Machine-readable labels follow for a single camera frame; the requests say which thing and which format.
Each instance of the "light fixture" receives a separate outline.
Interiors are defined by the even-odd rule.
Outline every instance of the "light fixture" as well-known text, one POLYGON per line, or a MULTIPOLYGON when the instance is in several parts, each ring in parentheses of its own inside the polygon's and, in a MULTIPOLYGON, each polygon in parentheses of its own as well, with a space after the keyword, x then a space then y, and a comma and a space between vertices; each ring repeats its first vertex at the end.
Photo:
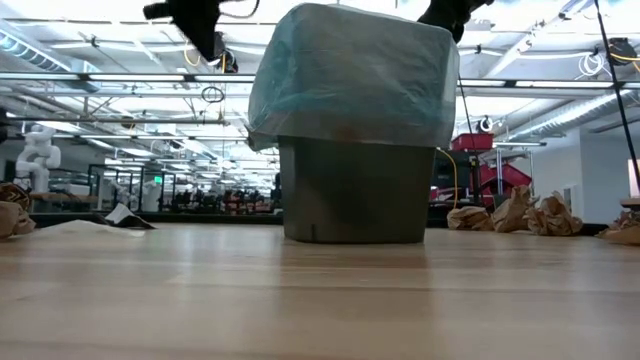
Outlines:
POLYGON ((458 86, 464 87, 504 87, 507 82, 503 80, 472 80, 458 81, 458 86))
POLYGON ((186 140, 188 136, 139 135, 140 140, 186 140))
POLYGON ((245 83, 251 84, 255 81, 255 75, 237 74, 237 75, 196 75, 197 82, 225 82, 225 83, 245 83))
POLYGON ((112 140, 124 140, 131 139, 129 135, 80 135, 83 139, 112 139, 112 140))
POLYGON ((180 169, 180 170, 190 170, 191 169, 191 165, 187 165, 187 164, 171 164, 171 166, 176 168, 176 169, 180 169))
POLYGON ((246 141, 246 137, 224 137, 224 136, 195 136, 195 140, 203 140, 203 141, 246 141))
POLYGON ((0 80, 42 80, 42 81, 70 81, 80 80, 78 75, 57 72, 36 72, 36 73, 0 73, 0 80))
POLYGON ((537 147, 547 146, 544 142, 494 142, 493 147, 537 147))
POLYGON ((183 75, 166 74, 88 74, 93 81, 182 82, 183 75))
POLYGON ((609 81, 518 81, 516 87, 546 89, 607 89, 613 86, 609 81))
POLYGON ((141 149, 133 149, 133 148, 124 148, 124 149, 120 149, 128 154, 131 154, 133 156, 154 156, 155 154, 152 152, 149 152, 147 150, 141 150, 141 149))
POLYGON ((70 133, 77 133, 82 131, 82 129, 80 129, 79 127, 69 124, 69 123, 63 123, 60 121, 36 121, 36 123, 38 125, 42 125, 42 126, 46 126, 52 129, 56 129, 56 130, 60 130, 60 131, 64 131, 64 132, 70 132, 70 133))
POLYGON ((94 145, 100 146, 103 149, 113 149, 113 146, 107 144, 106 142, 100 141, 100 140, 89 139, 89 142, 94 144, 94 145))
POLYGON ((623 86, 623 88, 625 88, 625 89, 640 89, 640 82, 638 82, 638 81, 633 81, 633 82, 629 81, 623 86))

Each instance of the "black cable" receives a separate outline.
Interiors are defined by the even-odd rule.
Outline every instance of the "black cable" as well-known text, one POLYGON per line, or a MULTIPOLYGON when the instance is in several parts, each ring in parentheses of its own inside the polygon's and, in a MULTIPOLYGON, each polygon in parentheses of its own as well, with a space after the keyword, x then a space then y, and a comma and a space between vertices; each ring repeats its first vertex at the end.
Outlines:
POLYGON ((467 96, 464 94, 464 86, 462 86, 462 76, 458 73, 458 81, 460 82, 460 95, 462 95, 462 103, 464 104, 464 112, 467 115, 467 125, 469 126, 469 136, 471 136, 471 145, 473 146, 473 156, 476 157, 476 172, 478 174, 478 184, 473 184, 475 189, 480 193, 480 186, 482 185, 482 174, 480 173, 480 156, 478 156, 478 149, 476 148, 476 140, 473 138, 473 130, 471 128, 471 116, 469 115, 469 107, 467 106, 467 96))
POLYGON ((600 12, 600 1, 594 1, 596 5, 596 10, 598 12, 598 22, 600 23, 600 32, 602 34, 602 41, 604 41, 604 48, 607 52, 607 60, 609 62, 609 67, 611 68, 611 78, 613 79, 613 87, 616 92, 616 98, 618 99, 618 107, 620 108, 620 117, 622 118, 622 126, 624 127, 624 134, 627 138, 627 145, 629 146, 629 153, 631 154, 631 159, 633 161, 633 169, 635 170, 636 175, 636 183, 638 184, 638 188, 640 188, 640 169, 638 165, 638 158, 636 157, 636 150, 633 146, 633 140, 631 139, 631 132, 629 131, 629 121, 627 120, 627 113, 624 108, 624 102, 622 100, 622 94, 620 93, 621 84, 618 81, 618 75, 616 75, 616 69, 614 65, 613 56, 611 56, 611 49, 609 49, 609 37, 607 36, 607 31, 604 27, 604 20, 602 19, 602 13, 600 12))
POLYGON ((230 17, 232 19, 249 19, 251 17, 253 17, 253 15, 256 14, 256 12, 258 11, 258 8, 260 7, 260 0, 256 0, 256 5, 253 7, 253 11, 251 11, 251 13, 249 15, 233 15, 233 14, 227 14, 224 12, 220 12, 220 14, 230 17))
POLYGON ((202 97, 202 100, 204 100, 204 102, 209 104, 221 103, 227 98, 227 95, 224 93, 224 91, 222 91, 222 89, 220 89, 217 86, 207 86, 206 88, 202 89, 202 93, 200 95, 202 97), (211 91, 216 92, 220 96, 217 98, 216 97, 212 98, 211 91))

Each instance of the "table surface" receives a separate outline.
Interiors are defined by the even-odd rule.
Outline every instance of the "table surface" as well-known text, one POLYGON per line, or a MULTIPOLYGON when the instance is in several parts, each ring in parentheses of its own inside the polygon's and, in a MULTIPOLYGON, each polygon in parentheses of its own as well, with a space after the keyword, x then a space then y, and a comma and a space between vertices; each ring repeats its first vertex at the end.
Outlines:
POLYGON ((595 238, 46 231, 0 244, 2 359, 640 358, 640 249, 595 238))

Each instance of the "white wall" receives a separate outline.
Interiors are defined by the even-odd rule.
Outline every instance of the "white wall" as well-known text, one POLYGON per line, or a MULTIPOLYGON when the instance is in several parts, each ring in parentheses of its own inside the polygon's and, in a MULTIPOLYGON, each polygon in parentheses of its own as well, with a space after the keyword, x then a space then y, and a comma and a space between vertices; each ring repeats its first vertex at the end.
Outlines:
MULTIPOLYGON (((536 196, 549 197, 554 191, 572 192, 571 207, 574 216, 584 214, 582 184, 582 154, 580 152, 580 132, 570 131, 566 138, 546 139, 546 147, 533 149, 533 186, 536 196)), ((517 165, 527 174, 531 173, 529 160, 517 165)))
MULTIPOLYGON (((635 141, 636 151, 640 141, 635 141)), ((584 221, 607 224, 622 208, 620 200, 629 198, 629 148, 624 138, 606 134, 581 135, 582 171, 585 196, 584 221)))

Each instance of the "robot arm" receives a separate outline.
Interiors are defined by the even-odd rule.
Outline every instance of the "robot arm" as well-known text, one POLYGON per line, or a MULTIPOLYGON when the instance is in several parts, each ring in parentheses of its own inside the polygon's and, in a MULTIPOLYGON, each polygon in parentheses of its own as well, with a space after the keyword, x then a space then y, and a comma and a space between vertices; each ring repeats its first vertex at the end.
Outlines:
MULTIPOLYGON (((220 4, 228 1, 239 0, 166 0, 145 6, 143 12, 147 20, 173 18, 173 22, 191 40, 202 57, 212 62, 216 59, 215 27, 221 15, 220 4)), ((431 0, 429 9, 418 22, 449 30, 457 43, 462 39, 464 24, 471 18, 471 13, 493 1, 431 0)))

